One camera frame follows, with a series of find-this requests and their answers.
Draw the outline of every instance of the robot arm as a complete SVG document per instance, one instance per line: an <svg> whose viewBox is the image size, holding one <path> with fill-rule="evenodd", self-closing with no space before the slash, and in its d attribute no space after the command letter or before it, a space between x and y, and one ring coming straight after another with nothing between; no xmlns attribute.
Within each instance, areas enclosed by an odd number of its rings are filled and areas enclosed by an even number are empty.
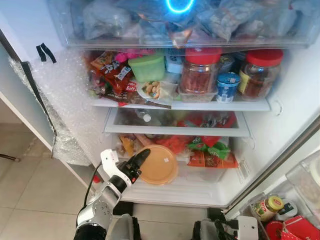
<svg viewBox="0 0 320 240"><path fill-rule="evenodd" d="M126 188L130 188L141 174L140 166L150 149L119 163L117 153L107 149L101 153L103 170L111 176L88 201L78 216L74 240L105 240L112 221L114 207Z"/></svg>

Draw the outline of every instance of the green snack packet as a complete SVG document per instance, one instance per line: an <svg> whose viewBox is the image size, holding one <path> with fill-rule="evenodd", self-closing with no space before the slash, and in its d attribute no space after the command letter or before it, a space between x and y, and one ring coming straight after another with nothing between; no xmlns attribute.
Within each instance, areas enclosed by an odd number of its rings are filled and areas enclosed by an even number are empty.
<svg viewBox="0 0 320 240"><path fill-rule="evenodd" d="M191 150L207 151L208 149L208 146L202 142L199 136L196 136L187 146Z"/></svg>
<svg viewBox="0 0 320 240"><path fill-rule="evenodd" d="M228 147L228 143L229 138L222 137L215 145L213 145L213 147L208 147L207 151L209 154L224 160L231 151Z"/></svg>

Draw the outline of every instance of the jar of pickles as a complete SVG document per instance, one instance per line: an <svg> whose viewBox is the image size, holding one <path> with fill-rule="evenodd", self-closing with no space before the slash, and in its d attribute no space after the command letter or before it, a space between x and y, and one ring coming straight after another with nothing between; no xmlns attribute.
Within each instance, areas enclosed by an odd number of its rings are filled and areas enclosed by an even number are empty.
<svg viewBox="0 0 320 240"><path fill-rule="evenodd" d="M281 49L248 51L239 72L238 90L244 100L258 101L268 95L280 72L283 56Z"/></svg>
<svg viewBox="0 0 320 240"><path fill-rule="evenodd" d="M184 94L213 93L219 70L221 48L189 48L186 51L179 89Z"/></svg>
<svg viewBox="0 0 320 240"><path fill-rule="evenodd" d="M284 202L278 196L270 196L252 205L253 211L260 217L261 222L272 219L284 207Z"/></svg>

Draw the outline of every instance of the yellow jar lid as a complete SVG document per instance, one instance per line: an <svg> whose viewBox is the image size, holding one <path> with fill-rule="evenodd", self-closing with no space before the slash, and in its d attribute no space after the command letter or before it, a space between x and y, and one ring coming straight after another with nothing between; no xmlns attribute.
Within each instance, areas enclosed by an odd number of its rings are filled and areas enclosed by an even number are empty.
<svg viewBox="0 0 320 240"><path fill-rule="evenodd" d="M282 199L278 196L270 196L268 198L268 204L272 209L274 209L276 211L283 209L285 206Z"/></svg>

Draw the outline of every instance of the orange plate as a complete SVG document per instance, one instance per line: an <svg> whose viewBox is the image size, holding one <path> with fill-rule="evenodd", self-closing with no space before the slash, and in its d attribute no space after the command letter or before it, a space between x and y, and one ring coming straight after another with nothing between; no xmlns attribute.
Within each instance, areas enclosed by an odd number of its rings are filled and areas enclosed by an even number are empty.
<svg viewBox="0 0 320 240"><path fill-rule="evenodd" d="M167 184L178 175L178 163L175 154L162 145L149 145L141 149L150 149L140 170L140 178L148 184Z"/></svg>

